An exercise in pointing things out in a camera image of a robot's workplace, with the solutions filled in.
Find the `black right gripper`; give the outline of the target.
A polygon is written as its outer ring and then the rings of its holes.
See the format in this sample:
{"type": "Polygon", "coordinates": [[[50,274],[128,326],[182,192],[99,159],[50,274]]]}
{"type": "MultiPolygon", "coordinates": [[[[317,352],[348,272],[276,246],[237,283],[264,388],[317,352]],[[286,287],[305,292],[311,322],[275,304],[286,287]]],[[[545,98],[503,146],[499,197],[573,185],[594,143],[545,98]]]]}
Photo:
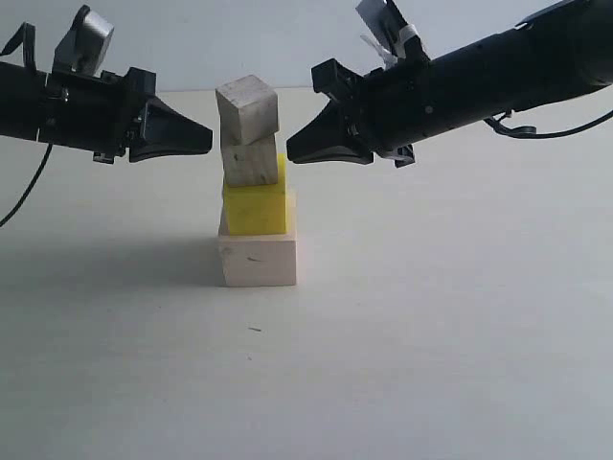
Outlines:
{"type": "Polygon", "coordinates": [[[295,164],[369,165],[379,156],[402,168],[415,162],[414,144],[445,132],[445,104],[431,62],[360,76],[329,59],[311,76],[313,90],[329,102],[286,141],[287,158],[295,164]]]}

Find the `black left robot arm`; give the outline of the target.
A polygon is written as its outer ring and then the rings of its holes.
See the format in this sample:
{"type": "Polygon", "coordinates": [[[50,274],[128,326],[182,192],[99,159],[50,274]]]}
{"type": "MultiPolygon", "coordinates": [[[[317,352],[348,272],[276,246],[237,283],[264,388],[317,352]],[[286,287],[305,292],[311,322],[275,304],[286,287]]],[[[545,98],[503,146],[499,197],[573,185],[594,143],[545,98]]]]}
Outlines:
{"type": "Polygon", "coordinates": [[[174,155],[201,155],[212,131],[176,112],[156,95],[154,73],[131,67],[123,76],[31,72],[1,65],[4,136],[90,151],[96,162],[131,163],[174,155]]]}

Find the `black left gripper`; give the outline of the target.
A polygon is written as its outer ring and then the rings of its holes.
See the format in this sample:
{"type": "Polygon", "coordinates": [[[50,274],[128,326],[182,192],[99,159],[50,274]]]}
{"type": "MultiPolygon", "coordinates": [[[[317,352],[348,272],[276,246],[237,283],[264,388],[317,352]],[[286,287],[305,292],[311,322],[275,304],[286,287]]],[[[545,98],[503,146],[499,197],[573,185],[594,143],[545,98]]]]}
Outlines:
{"type": "Polygon", "coordinates": [[[45,142],[90,151],[105,164],[127,149],[130,163],[207,154],[213,132],[154,98],[155,90],[156,74],[135,67],[123,76],[54,71],[46,85],[45,142]]]}

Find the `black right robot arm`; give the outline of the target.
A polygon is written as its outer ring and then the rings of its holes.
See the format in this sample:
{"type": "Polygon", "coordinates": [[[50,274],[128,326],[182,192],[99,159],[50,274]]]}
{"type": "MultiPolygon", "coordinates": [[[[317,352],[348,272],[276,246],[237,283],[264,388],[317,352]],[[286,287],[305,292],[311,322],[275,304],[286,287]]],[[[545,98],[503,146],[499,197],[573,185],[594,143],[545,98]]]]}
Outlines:
{"type": "Polygon", "coordinates": [[[311,71],[328,104],[287,140],[296,164],[397,167],[415,160],[414,145],[483,122],[515,139],[538,139],[532,126],[509,128],[515,112],[592,94],[612,83],[612,5],[560,1],[441,57],[430,57],[415,26],[392,1],[363,1],[357,12],[383,66],[359,75],[335,59],[311,71]]]}

